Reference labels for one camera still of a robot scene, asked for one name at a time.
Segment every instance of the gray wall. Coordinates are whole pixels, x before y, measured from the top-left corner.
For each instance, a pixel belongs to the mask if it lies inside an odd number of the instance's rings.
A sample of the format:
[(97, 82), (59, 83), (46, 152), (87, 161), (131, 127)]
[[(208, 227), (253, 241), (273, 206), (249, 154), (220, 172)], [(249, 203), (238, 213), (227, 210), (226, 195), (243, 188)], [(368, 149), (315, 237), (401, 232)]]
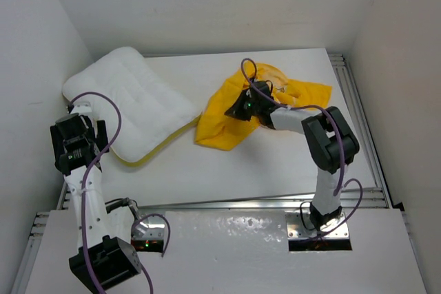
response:
[(10, 292), (37, 211), (63, 183), (49, 126), (61, 86), (90, 55), (58, 0), (0, 0), (0, 293)]
[(351, 63), (430, 293), (441, 293), (441, 0), (375, 0)]
[(326, 47), (347, 52), (371, 0), (60, 0), (92, 55)]

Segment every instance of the white pillow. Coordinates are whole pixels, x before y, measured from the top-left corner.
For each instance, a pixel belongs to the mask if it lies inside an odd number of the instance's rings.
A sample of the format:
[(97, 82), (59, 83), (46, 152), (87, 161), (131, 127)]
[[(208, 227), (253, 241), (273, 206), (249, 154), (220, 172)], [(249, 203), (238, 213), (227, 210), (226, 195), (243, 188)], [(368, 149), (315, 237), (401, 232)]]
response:
[[(170, 141), (200, 112), (182, 94), (172, 89), (148, 67), (133, 48), (119, 48), (69, 78), (63, 95), (71, 101), (83, 92), (99, 92), (112, 99), (122, 115), (122, 127), (112, 145), (114, 153), (129, 165), (139, 165), (158, 146)], [(105, 120), (107, 136), (118, 126), (114, 108), (98, 96), (84, 96), (95, 118)]]

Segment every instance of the yellow cloth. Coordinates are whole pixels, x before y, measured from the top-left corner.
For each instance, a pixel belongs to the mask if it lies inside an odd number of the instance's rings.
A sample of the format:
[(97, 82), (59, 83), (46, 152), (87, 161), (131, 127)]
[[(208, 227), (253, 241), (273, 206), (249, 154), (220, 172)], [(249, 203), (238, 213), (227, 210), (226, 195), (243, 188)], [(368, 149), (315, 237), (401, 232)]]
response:
[[(245, 72), (248, 76), (253, 75), (254, 66), (250, 62), (245, 63)], [(331, 86), (289, 79), (279, 69), (265, 63), (257, 63), (256, 79), (271, 81), (274, 86), (272, 93), (274, 99), (291, 106), (326, 107), (331, 97)], [(254, 117), (247, 122), (224, 115), (248, 85), (241, 70), (223, 83), (210, 98), (207, 109), (199, 120), (195, 143), (229, 151), (259, 126), (258, 119)]]

